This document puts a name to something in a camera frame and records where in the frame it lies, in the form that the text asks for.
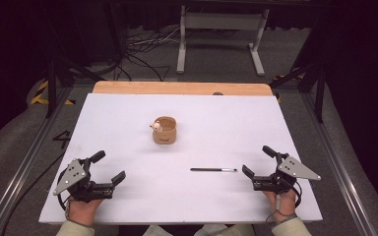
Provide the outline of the white table cover sheet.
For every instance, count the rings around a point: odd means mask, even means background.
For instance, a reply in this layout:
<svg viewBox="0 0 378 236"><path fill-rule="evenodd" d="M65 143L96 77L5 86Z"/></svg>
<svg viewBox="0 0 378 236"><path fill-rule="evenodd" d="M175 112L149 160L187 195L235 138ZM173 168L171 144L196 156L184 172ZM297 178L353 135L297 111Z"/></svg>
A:
<svg viewBox="0 0 378 236"><path fill-rule="evenodd" d="M171 145L154 142L150 125L161 116L176 120ZM98 208L100 224L258 223L269 215L268 203L241 168L274 173L263 146L297 154L274 96L91 93L61 164L104 150L90 169L93 180L126 173Z"/></svg>

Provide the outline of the wooden table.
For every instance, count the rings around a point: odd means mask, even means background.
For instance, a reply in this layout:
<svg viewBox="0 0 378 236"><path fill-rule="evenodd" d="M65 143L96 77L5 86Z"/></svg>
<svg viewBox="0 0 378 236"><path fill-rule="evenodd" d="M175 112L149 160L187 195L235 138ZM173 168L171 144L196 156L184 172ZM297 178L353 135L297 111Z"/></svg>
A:
<svg viewBox="0 0 378 236"><path fill-rule="evenodd" d="M120 81L97 82L94 85L93 93L273 95L271 88L266 84Z"/></svg>

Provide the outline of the person's right hand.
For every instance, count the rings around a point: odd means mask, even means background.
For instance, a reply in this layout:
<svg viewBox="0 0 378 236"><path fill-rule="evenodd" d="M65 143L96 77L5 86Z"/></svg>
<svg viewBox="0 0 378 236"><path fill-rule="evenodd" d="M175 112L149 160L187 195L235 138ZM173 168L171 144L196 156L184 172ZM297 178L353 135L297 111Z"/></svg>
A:
<svg viewBox="0 0 378 236"><path fill-rule="evenodd" d="M296 193L293 190L280 195L265 191L264 195L269 202L272 218L275 223L281 223L290 215L295 214Z"/></svg>

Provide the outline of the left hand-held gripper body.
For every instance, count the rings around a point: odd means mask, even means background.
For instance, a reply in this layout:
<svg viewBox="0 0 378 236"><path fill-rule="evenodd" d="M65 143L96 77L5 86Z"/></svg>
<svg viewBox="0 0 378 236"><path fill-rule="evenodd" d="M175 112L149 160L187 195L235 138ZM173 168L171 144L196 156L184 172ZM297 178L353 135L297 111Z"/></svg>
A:
<svg viewBox="0 0 378 236"><path fill-rule="evenodd" d="M67 168L59 175L54 196L60 196L68 191L71 197L80 202L111 199L114 191L112 183L97 184L91 180L90 166L93 162L89 159L73 159Z"/></svg>

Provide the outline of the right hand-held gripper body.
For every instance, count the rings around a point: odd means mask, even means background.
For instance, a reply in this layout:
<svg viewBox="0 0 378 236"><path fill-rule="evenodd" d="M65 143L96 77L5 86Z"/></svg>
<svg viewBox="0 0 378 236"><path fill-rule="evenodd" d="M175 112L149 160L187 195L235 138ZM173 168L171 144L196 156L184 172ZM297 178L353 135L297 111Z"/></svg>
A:
<svg viewBox="0 0 378 236"><path fill-rule="evenodd" d="M251 174L255 191L267 191L275 194L286 193L293 189L298 178L320 180L321 176L288 153L275 152L271 154L277 162L276 170L269 176Z"/></svg>

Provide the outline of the white metal stand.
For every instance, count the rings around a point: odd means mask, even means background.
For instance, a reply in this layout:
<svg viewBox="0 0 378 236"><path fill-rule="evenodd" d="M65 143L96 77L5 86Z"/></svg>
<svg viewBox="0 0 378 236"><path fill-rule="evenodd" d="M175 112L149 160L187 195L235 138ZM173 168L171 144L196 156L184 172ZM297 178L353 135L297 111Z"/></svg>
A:
<svg viewBox="0 0 378 236"><path fill-rule="evenodd" d="M259 77L265 75L265 70L258 52L270 11L263 10L259 14L222 14L222 13L194 13L185 6L180 11L180 41L177 56L176 72L185 72L186 59L186 31L190 30L254 30L256 37L248 44L248 49Z"/></svg>

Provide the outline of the yellow black floor tape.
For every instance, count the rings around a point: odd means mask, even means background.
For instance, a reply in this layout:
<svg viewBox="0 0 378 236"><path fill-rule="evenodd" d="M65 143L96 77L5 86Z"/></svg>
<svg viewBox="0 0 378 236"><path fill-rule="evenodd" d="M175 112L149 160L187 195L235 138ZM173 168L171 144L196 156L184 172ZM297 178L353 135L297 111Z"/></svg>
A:
<svg viewBox="0 0 378 236"><path fill-rule="evenodd" d="M44 98L43 94L44 91L48 88L48 80L43 80L38 87L37 91L35 92L34 96L32 97L30 104L49 104L49 99Z"/></svg>

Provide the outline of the black tripod stand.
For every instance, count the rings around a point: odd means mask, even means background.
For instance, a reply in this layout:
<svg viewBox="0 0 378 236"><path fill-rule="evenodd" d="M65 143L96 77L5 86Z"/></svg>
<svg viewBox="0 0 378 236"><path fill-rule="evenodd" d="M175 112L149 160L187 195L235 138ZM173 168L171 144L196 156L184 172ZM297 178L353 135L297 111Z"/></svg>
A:
<svg viewBox="0 0 378 236"><path fill-rule="evenodd" d="M312 63L293 69L288 74L278 77L276 80L272 80L269 83L269 86L271 89L275 89L300 75L303 76L300 83L297 85L297 89L300 93L308 93L313 87L316 87L314 113L318 122L322 123L322 109L325 92L325 72L322 63Z"/></svg>
<svg viewBox="0 0 378 236"><path fill-rule="evenodd" d="M57 108L57 83L63 88L71 88L74 84L73 73L71 69L82 74L85 78L89 78L95 82L102 81L102 77L91 72L73 60L64 56L53 57L47 66L48 81L48 107L46 117L50 118Z"/></svg>

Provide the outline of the black pen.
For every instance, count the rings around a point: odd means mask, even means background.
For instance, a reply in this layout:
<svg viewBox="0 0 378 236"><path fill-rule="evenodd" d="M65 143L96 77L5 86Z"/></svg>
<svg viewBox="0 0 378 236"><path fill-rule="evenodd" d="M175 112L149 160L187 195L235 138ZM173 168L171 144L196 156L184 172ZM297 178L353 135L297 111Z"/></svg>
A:
<svg viewBox="0 0 378 236"><path fill-rule="evenodd" d="M190 168L190 171L237 172L237 169L236 168L200 168L200 167L193 167L193 168Z"/></svg>

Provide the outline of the black floor tape mark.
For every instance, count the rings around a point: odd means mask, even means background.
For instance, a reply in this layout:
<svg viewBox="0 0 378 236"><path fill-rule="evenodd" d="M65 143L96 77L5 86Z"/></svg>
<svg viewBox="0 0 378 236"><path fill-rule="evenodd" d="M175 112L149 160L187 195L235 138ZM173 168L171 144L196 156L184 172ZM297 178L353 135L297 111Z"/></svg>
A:
<svg viewBox="0 0 378 236"><path fill-rule="evenodd" d="M61 149L64 149L68 145L70 140L71 140L71 132L69 130L65 130L53 138L53 141L61 143L61 146L60 146Z"/></svg>

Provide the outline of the person's lap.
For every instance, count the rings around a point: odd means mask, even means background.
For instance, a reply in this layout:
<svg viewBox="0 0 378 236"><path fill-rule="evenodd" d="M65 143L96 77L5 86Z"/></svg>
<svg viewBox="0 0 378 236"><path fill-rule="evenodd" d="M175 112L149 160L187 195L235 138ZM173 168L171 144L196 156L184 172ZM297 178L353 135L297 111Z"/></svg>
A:
<svg viewBox="0 0 378 236"><path fill-rule="evenodd" d="M256 236L250 224L119 226L117 236Z"/></svg>

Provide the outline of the wooden cup with small figure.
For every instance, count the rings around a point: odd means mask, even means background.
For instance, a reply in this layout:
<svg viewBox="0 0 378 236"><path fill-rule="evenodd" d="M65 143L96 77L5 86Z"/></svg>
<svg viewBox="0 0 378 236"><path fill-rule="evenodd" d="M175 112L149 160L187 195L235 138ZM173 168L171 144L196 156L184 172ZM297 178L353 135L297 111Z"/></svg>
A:
<svg viewBox="0 0 378 236"><path fill-rule="evenodd" d="M150 127L153 129L153 139L156 144L171 145L176 141L177 123L174 118L158 117Z"/></svg>

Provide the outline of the aluminium floor rail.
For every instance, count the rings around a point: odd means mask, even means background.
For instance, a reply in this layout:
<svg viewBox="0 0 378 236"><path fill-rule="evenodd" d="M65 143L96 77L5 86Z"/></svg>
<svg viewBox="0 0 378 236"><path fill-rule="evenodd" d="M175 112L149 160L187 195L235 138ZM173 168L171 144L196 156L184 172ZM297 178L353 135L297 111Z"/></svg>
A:
<svg viewBox="0 0 378 236"><path fill-rule="evenodd" d="M45 105L31 105L0 131L0 232L70 93L69 88L56 93L51 114Z"/></svg>
<svg viewBox="0 0 378 236"><path fill-rule="evenodd" d="M331 137L323 123L321 123L315 113L312 97L308 93L302 93L301 99L311 117L313 126L315 127L320 139L322 140L325 151L328 155L328 162L341 189L346 205L351 213L353 221L359 231L360 236L378 236L368 213L366 212L362 201L351 182L344 164L337 156L332 144Z"/></svg>

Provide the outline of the person's left hand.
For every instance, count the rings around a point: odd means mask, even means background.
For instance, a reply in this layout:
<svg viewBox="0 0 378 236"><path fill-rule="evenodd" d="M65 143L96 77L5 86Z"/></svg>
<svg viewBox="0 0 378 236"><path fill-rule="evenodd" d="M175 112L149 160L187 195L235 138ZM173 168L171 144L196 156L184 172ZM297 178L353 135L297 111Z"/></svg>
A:
<svg viewBox="0 0 378 236"><path fill-rule="evenodd" d="M68 218L76 223L92 226L96 211L101 203L102 200L93 200L87 203L71 199L69 201Z"/></svg>

